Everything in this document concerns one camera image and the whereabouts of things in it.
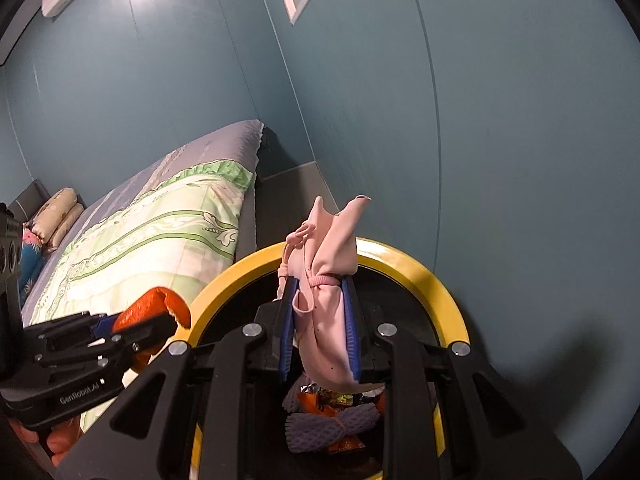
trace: blue floral pillow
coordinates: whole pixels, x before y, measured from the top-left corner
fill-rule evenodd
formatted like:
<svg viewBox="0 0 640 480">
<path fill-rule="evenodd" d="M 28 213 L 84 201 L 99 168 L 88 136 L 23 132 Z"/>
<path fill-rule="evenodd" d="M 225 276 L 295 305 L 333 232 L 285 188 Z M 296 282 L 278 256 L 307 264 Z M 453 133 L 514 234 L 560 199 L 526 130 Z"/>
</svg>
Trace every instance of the blue floral pillow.
<svg viewBox="0 0 640 480">
<path fill-rule="evenodd" d="M 22 255 L 20 256 L 20 267 L 22 275 L 18 280 L 18 288 L 22 290 L 24 284 L 27 282 L 33 269 L 40 260 L 42 254 L 42 242 L 33 234 L 29 229 L 25 229 L 22 232 Z"/>
<path fill-rule="evenodd" d="M 20 307 L 24 306 L 24 302 L 27 300 L 27 297 L 29 296 L 31 289 L 33 288 L 33 284 L 38 279 L 38 276 L 42 272 L 42 268 L 46 263 L 47 261 L 43 257 L 40 257 L 36 263 L 36 266 L 33 267 L 31 274 L 29 275 L 26 282 L 24 283 L 24 287 L 20 289 Z"/>
</svg>

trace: screw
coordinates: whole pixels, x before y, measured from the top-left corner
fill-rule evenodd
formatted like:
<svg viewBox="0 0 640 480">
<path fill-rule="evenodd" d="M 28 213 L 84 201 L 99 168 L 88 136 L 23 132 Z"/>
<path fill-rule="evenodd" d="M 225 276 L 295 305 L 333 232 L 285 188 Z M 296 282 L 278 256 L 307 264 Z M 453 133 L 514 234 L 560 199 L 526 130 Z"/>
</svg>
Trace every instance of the screw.
<svg viewBox="0 0 640 480">
<path fill-rule="evenodd" d="M 398 329 L 394 324 L 391 323 L 383 323 L 378 326 L 378 333 L 384 337 L 391 337 L 393 335 L 396 335 L 397 332 Z"/>
<path fill-rule="evenodd" d="M 247 337 L 256 337 L 262 332 L 262 327 L 257 323 L 249 323 L 242 327 L 242 333 Z"/>
<path fill-rule="evenodd" d="M 456 341 L 451 345 L 451 351 L 457 356 L 465 356 L 471 352 L 471 346 L 469 346 L 464 341 Z"/>
<path fill-rule="evenodd" d="M 169 345 L 169 354 L 171 354 L 171 355 L 182 355 L 188 349 L 189 349 L 189 347 L 187 346 L 187 343 L 185 343 L 184 341 L 174 341 L 173 343 L 171 343 Z"/>
</svg>

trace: yellow ring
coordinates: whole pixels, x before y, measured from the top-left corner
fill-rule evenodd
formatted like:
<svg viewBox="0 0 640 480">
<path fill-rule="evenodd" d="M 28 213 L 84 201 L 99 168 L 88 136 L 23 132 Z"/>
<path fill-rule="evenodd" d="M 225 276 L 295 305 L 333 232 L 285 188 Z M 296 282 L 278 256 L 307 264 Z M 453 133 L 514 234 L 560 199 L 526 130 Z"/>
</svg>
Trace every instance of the yellow ring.
<svg viewBox="0 0 640 480">
<path fill-rule="evenodd" d="M 191 329 L 180 327 L 175 340 L 184 340 L 196 346 L 209 321 L 217 314 L 231 297 L 260 277 L 273 272 L 280 266 L 282 250 L 285 243 L 279 243 L 262 249 L 240 260 L 207 285 L 191 303 Z M 358 238 L 358 264 L 376 270 L 398 282 L 412 293 L 427 311 L 436 330 L 438 341 L 448 346 L 454 341 L 469 342 L 465 322 L 453 301 L 449 291 L 423 264 L 408 254 L 393 247 Z M 440 407 L 433 412 L 436 448 L 438 455 L 444 451 L 444 432 Z M 200 463 L 202 432 L 196 428 L 193 443 L 191 464 L 197 467 Z M 382 480 L 382 473 L 369 480 Z"/>
</svg>

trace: teal wall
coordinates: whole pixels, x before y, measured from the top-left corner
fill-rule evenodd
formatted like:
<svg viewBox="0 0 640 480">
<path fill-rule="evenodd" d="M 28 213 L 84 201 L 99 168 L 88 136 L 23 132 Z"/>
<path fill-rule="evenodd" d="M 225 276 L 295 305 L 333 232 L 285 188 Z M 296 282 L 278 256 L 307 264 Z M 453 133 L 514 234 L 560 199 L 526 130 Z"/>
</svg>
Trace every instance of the teal wall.
<svg viewBox="0 0 640 480">
<path fill-rule="evenodd" d="M 7 104 L 4 67 L 0 66 L 0 202 L 9 205 L 31 183 L 20 153 Z"/>
<path fill-rule="evenodd" d="M 75 0 L 6 64 L 34 177 L 89 203 L 178 146 L 260 118 L 264 174 L 312 160 L 262 0 Z"/>
<path fill-rule="evenodd" d="M 265 0 L 359 234 L 433 269 L 579 460 L 640 399 L 640 44 L 613 0 Z"/>
</svg>

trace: pink cloth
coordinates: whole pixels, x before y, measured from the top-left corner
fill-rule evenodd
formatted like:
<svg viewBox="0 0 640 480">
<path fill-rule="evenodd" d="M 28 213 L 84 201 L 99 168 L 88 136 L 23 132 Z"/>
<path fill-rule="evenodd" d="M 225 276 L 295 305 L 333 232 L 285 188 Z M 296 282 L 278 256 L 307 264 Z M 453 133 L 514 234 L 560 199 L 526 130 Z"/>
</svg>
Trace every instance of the pink cloth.
<svg viewBox="0 0 640 480">
<path fill-rule="evenodd" d="M 376 384 L 358 384 L 349 368 L 340 279 L 358 269 L 354 229 L 370 202 L 357 196 L 336 215 L 317 197 L 308 220 L 287 236 L 278 269 L 278 298 L 287 276 L 300 280 L 293 300 L 296 341 L 305 373 L 327 390 L 368 392 Z"/>
</svg>

